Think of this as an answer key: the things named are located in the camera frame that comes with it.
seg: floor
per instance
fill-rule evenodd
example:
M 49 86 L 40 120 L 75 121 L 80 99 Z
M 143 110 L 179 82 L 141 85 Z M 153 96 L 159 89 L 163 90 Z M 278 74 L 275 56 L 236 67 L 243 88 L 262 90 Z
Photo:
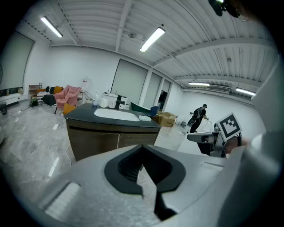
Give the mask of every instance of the floor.
M 46 105 L 26 109 L 28 104 L 25 101 L 11 106 L 8 114 L 0 116 L 6 136 L 0 145 L 0 167 L 11 188 L 33 202 L 51 178 L 76 160 L 61 112 L 54 114 L 54 107 Z M 52 130 L 54 124 L 59 124 L 56 131 Z M 155 145 L 177 150 L 184 138 L 182 131 L 176 124 L 162 127 Z M 145 168 L 137 183 L 143 187 L 145 201 L 154 207 L 156 186 Z

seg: pink armchair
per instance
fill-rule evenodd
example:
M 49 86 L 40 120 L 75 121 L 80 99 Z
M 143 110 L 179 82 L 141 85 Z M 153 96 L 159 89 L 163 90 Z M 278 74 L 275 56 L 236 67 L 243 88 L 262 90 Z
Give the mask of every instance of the pink armchair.
M 57 108 L 63 110 L 65 103 L 75 106 L 77 104 L 77 97 L 80 90 L 81 87 L 72 87 L 67 85 L 60 93 L 56 93 L 54 97 L 57 103 Z

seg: dark countertop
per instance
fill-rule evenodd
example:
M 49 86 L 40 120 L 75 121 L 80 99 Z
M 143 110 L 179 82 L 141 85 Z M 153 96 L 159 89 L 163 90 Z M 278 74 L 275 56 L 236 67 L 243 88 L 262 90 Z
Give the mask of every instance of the dark countertop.
M 92 123 L 100 123 L 100 124 L 106 124 L 106 125 L 122 125 L 122 126 L 134 126 L 134 127 L 147 127 L 147 128 L 161 128 L 159 124 L 151 121 L 125 121 L 125 120 L 119 120 L 119 119 L 112 119 L 112 118 L 106 118 L 106 117 L 98 117 L 94 115 L 94 112 L 96 109 L 100 107 L 93 106 L 91 103 L 85 103 L 75 110 L 67 113 L 64 117 L 72 120 L 78 120 L 78 121 L 87 121 Z M 132 110 L 122 110 L 119 109 L 119 111 L 128 112 L 134 114 L 136 117 L 139 118 L 140 115 L 146 116 L 142 112 L 132 111 Z

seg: yellow cushion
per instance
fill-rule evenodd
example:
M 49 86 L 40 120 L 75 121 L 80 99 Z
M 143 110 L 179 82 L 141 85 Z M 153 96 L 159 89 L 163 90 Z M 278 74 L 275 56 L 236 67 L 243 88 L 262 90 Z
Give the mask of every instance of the yellow cushion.
M 53 94 L 59 93 L 59 92 L 61 92 L 62 90 L 63 90 L 63 87 L 55 86 L 54 91 L 53 91 Z
M 75 110 L 76 108 L 77 108 L 76 106 L 71 106 L 70 104 L 65 103 L 64 109 L 63 109 L 63 114 L 65 115 L 65 114 L 69 113 L 70 111 Z

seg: door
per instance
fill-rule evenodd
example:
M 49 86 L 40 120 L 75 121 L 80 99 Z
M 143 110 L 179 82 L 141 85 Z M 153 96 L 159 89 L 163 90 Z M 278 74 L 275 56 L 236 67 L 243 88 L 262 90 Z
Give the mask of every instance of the door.
M 117 148 L 118 133 L 68 130 L 69 139 L 77 161 Z
M 118 148 L 127 147 L 136 144 L 154 145 L 156 141 L 156 133 L 121 133 L 119 135 Z

